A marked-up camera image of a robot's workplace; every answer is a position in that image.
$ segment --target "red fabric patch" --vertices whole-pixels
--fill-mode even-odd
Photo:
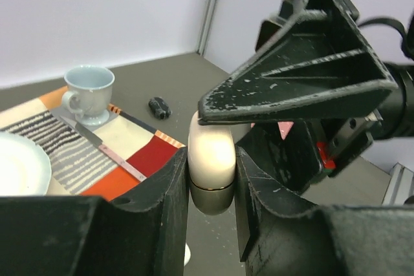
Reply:
[[[150,177],[161,169],[176,152],[176,147],[154,136],[145,147],[137,151],[127,162],[146,177]]]

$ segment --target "metal frame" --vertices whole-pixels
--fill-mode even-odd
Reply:
[[[208,37],[212,27],[215,7],[217,6],[217,0],[207,0],[206,10],[204,12],[204,18],[201,25],[201,33],[199,41],[197,43],[196,52],[201,56],[204,56],[208,43]]]
[[[391,180],[382,205],[404,205],[414,195],[414,172],[397,163],[391,170]]]

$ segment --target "patterned tablecloth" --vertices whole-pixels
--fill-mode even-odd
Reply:
[[[112,200],[139,181],[58,118],[73,119],[61,107],[66,90],[63,87],[0,112],[0,129],[30,138],[49,155],[52,180],[48,195],[101,195]],[[184,146],[118,107],[110,105],[109,109],[109,121],[89,129],[146,177]]]

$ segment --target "white plate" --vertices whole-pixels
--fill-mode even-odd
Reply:
[[[39,145],[0,133],[0,196],[45,195],[51,178],[50,159]]]

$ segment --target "teacup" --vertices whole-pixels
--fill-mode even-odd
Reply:
[[[100,125],[109,119],[115,75],[105,67],[82,65],[66,72],[68,91],[62,96],[62,105],[84,125]]]

